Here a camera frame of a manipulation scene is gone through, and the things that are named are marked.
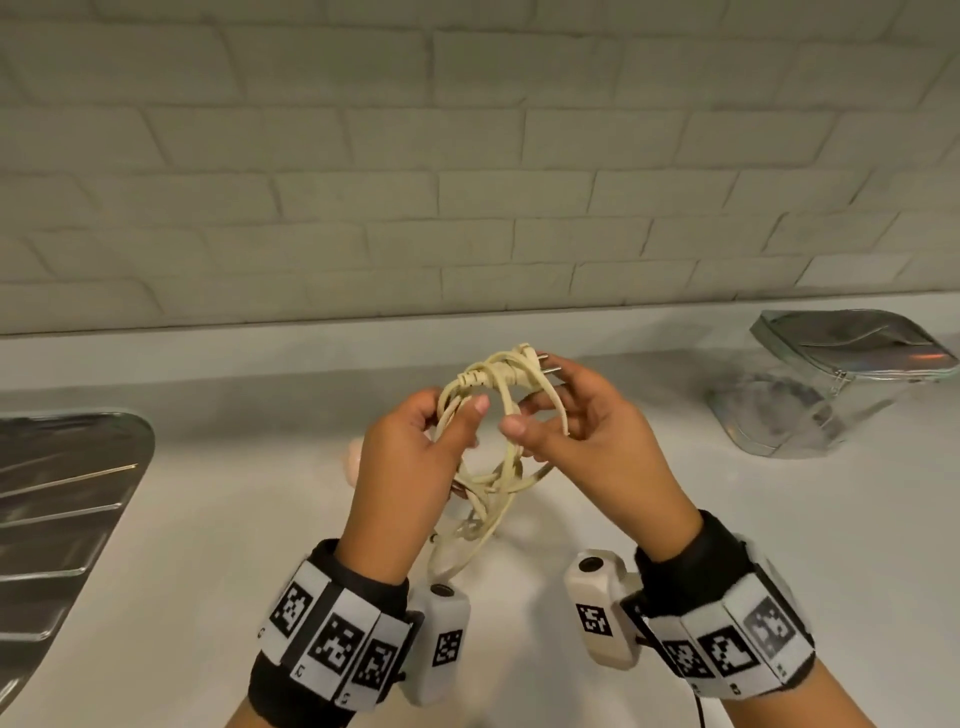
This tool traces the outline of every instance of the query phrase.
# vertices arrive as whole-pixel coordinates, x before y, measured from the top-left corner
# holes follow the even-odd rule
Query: white power cable
[[[529,344],[520,344],[508,352],[498,352],[484,361],[467,367],[455,380],[446,385],[437,402],[437,428],[434,440],[439,438],[453,419],[457,410],[464,405],[474,390],[480,387],[495,389],[503,399],[504,413],[519,414],[519,407],[510,395],[511,385],[538,392],[546,392],[560,413],[564,435],[569,434],[566,410],[554,385],[540,368],[537,352]],[[438,534],[434,542],[427,573],[431,583],[445,582],[459,573],[470,559],[480,550],[487,539],[500,524],[507,509],[514,502],[516,494],[540,482],[553,466],[544,465],[532,475],[523,477],[523,464],[520,460],[523,450],[507,441],[507,450],[503,461],[492,473],[473,475],[467,470],[464,461],[454,480],[463,487],[470,503],[470,513],[456,528],[446,534]],[[455,541],[472,543],[466,556],[460,558],[452,567],[437,569],[438,554]]]

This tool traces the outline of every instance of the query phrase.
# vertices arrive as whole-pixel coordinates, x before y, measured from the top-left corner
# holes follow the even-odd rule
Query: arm
[[[439,394],[439,389],[417,392],[367,431],[344,535],[335,550],[334,542],[321,542],[310,556],[335,584],[397,619],[406,606],[407,573],[444,510],[460,458],[490,406],[485,396],[473,398],[433,443],[423,432],[433,424]],[[295,682],[289,669],[261,653],[249,694],[227,728],[344,728],[352,718],[353,712]]]
[[[561,367],[559,393],[570,420],[570,438],[557,420],[530,417],[552,405],[542,393],[504,418],[503,434],[524,453],[557,466],[653,562],[665,562],[690,545],[703,527],[696,506],[670,472],[653,430],[640,411],[597,373],[550,356]],[[820,662],[799,687],[724,708],[736,728],[874,728]]]

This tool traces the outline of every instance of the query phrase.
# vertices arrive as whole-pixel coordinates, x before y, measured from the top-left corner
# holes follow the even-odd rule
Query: white countertop
[[[699,397],[704,353],[595,363],[647,413],[678,478],[750,534],[811,615],[819,651],[878,726],[947,728],[960,676],[960,379],[882,412],[821,460],[738,450]],[[156,457],[43,664],[0,728],[209,728],[244,693],[256,626],[295,561],[339,533],[349,438],[458,367],[256,376],[0,394],[0,411],[120,408]],[[495,432],[475,457],[498,457]],[[517,499],[457,583],[473,616],[456,694],[399,690],[358,726],[695,728],[652,652],[621,673],[581,647],[561,573],[632,547],[557,473]],[[708,701],[708,725],[726,726]]]

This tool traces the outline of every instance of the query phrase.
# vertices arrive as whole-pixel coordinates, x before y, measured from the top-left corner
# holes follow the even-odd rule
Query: qr code
[[[580,622],[584,625],[585,632],[594,635],[606,635],[607,637],[613,636],[610,622],[607,620],[607,613],[604,612],[603,607],[577,604],[577,614],[580,615]]]
[[[437,638],[437,648],[433,651],[433,667],[456,662],[460,655],[460,642],[463,638],[464,630],[462,629],[443,632]]]
[[[270,614],[270,624],[280,630],[284,637],[290,637],[312,603],[313,597],[300,584],[292,581]]]
[[[769,596],[757,604],[753,612],[744,618],[743,626],[760,645],[763,654],[771,660],[777,657],[797,634],[797,630],[780,610],[780,606]]]
[[[687,640],[664,640],[661,644],[683,677],[713,677],[693,643]]]
[[[395,656],[396,647],[392,644],[383,643],[380,640],[370,640],[367,649],[364,650],[360,661],[357,663],[357,669],[350,682],[379,691],[387,679],[390,665],[394,663]]]
[[[332,614],[310,647],[310,657],[342,675],[350,664],[353,653],[363,643],[365,635],[359,627],[353,626],[338,614]]]
[[[724,627],[716,632],[710,632],[699,638],[697,642],[724,677],[730,677],[760,664],[735,627]]]

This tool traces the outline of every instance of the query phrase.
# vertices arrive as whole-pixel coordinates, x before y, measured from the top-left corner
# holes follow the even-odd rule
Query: tile backsplash
[[[0,333],[956,289],[957,0],[0,0]]]

